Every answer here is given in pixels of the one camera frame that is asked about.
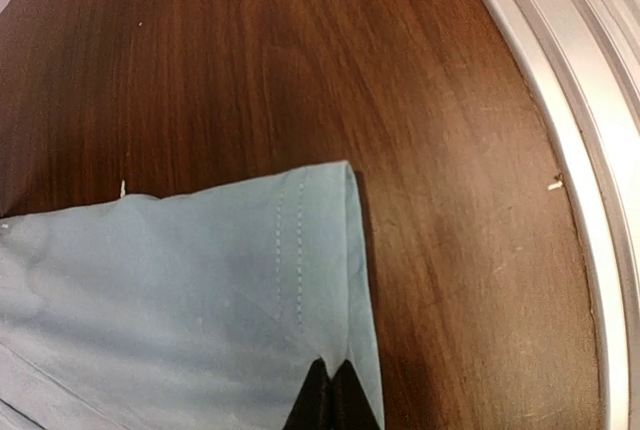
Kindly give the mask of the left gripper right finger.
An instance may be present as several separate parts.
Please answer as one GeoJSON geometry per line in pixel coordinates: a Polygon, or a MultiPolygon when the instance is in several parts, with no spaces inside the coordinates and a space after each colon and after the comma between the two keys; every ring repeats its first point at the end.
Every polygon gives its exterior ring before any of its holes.
{"type": "Polygon", "coordinates": [[[331,424],[335,430],[379,430],[355,368],[345,360],[331,381],[331,424]]]}

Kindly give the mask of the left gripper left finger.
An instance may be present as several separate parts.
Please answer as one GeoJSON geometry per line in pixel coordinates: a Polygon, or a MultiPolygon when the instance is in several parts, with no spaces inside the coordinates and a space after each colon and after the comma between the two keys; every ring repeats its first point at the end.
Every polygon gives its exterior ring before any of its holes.
{"type": "Polygon", "coordinates": [[[284,424],[284,430],[328,430],[331,426],[331,380],[325,362],[310,366],[284,424]]]}

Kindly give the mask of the blue printed garment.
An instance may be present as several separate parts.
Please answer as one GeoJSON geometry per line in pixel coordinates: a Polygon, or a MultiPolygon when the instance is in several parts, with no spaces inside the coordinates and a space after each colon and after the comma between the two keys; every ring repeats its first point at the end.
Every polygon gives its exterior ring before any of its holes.
{"type": "Polygon", "coordinates": [[[316,359],[382,428],[345,161],[1,223],[5,429],[283,429],[316,359]]]}

